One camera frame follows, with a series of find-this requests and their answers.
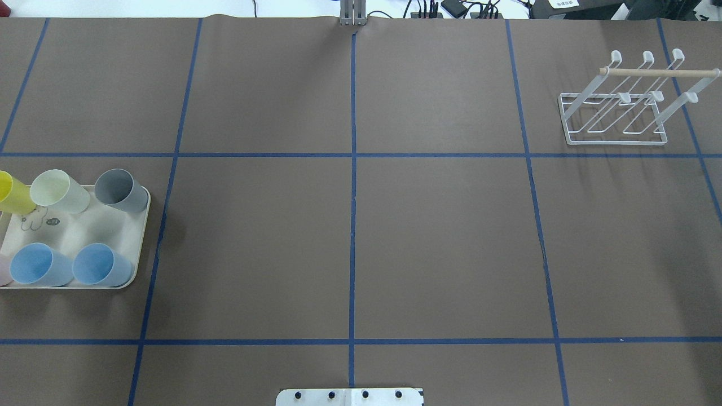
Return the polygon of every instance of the cable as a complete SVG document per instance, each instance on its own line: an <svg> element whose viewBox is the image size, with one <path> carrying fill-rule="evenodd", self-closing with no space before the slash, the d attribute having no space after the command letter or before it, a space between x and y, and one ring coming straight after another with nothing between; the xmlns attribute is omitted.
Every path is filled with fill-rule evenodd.
<svg viewBox="0 0 722 406"><path fill-rule="evenodd" d="M409 0L409 2L406 3L406 9L404 10L404 16L402 18L406 18L406 13L409 12L409 7L411 6L412 1L414 1L414 0Z"/></svg>
<svg viewBox="0 0 722 406"><path fill-rule="evenodd" d="M524 1L524 0L516 0L516 1L518 1L519 3L522 3L527 9L530 9L530 10L531 10L531 6L533 5L533 4L531 3L531 0L527 0L527 1Z"/></svg>
<svg viewBox="0 0 722 406"><path fill-rule="evenodd" d="M464 13L464 17L462 17L462 18L465 18L467 15L471 15L471 12L470 12L471 8L473 6L476 6L477 4L479 5L479 16L476 18L478 18L478 19L498 18L499 7L497 7L497 4L499 4L500 1L501 0L497 0L497 2L494 4L492 4L491 1L489 1L488 3L482 3L480 1L462 1L462 3L471 4L471 6L469 6L469 8L466 10L466 13Z"/></svg>
<svg viewBox="0 0 722 406"><path fill-rule="evenodd" d="M368 15L366 17L370 17L373 13L381 13L381 14L387 16L388 18L393 18L392 16L386 14L385 12L382 12L381 10L374 10L374 11L368 13Z"/></svg>
<svg viewBox="0 0 722 406"><path fill-rule="evenodd" d="M484 11L484 3L480 2L480 1L462 1L462 3L464 3L464 4L471 4L471 6L469 6L469 8L466 9L466 12L464 13L464 15L463 15L462 18L466 18L467 15L470 16L470 15L471 15L471 13L470 13L471 8L474 7L474 6L476 6L477 4L479 5L479 16L480 16L480 17L482 16L482 12Z"/></svg>

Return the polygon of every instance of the cup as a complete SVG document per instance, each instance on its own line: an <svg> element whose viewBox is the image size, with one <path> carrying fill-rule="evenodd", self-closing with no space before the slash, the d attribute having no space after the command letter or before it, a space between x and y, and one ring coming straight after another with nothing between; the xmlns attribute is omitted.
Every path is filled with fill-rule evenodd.
<svg viewBox="0 0 722 406"><path fill-rule="evenodd" d="M73 275L85 285L120 286L132 274L131 262L102 243L85 246L73 261Z"/></svg>
<svg viewBox="0 0 722 406"><path fill-rule="evenodd" d="M5 255L0 255L0 286L5 286L12 282L12 276L10 276L10 258Z"/></svg>
<svg viewBox="0 0 722 406"><path fill-rule="evenodd" d="M87 209L90 203L88 191L59 169L38 175L30 185L30 198L40 206L72 214Z"/></svg>
<svg viewBox="0 0 722 406"><path fill-rule="evenodd" d="M100 203L124 212L140 212L148 205L148 192L125 169L111 169L95 181Z"/></svg>
<svg viewBox="0 0 722 406"><path fill-rule="evenodd" d="M0 170L0 211L26 215L35 209L30 188L12 175Z"/></svg>
<svg viewBox="0 0 722 406"><path fill-rule="evenodd" d="M10 275L24 285L62 286L73 280L73 262L43 243L32 243L12 258Z"/></svg>

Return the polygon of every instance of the gray cup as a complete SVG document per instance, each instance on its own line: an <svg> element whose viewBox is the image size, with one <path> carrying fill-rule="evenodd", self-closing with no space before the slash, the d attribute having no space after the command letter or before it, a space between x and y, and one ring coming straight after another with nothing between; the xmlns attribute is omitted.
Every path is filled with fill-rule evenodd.
<svg viewBox="0 0 722 406"><path fill-rule="evenodd" d="M100 203L124 212L140 212L148 205L148 192L125 169L111 169L95 181Z"/></svg>

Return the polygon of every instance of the printed logo on tray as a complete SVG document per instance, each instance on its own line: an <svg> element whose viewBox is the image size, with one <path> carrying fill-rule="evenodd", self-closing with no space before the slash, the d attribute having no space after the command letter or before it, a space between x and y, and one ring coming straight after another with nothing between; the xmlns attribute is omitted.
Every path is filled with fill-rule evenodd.
<svg viewBox="0 0 722 406"><path fill-rule="evenodd" d="M23 231L37 231L43 226L45 216L48 215L48 208L37 206L32 212L22 216L20 218L20 229ZM60 224L59 218L51 218L45 221L47 225L58 225Z"/></svg>

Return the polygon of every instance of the tray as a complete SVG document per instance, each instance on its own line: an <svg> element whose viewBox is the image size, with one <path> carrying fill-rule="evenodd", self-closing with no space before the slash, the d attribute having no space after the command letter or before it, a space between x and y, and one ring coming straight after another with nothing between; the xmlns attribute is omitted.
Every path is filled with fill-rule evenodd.
<svg viewBox="0 0 722 406"><path fill-rule="evenodd" d="M145 226L150 210L150 193L145 210L126 213L100 203L95 198L95 186L83 185L90 193L88 208L79 214L38 206L28 215L0 215L0 254L14 256L29 243L45 243L74 259L80 250L91 243L104 243L133 264L133 275L121 286L83 285L73 279L63 286L29 286L10 282L3 289L122 289L133 282L138 273Z"/></svg>

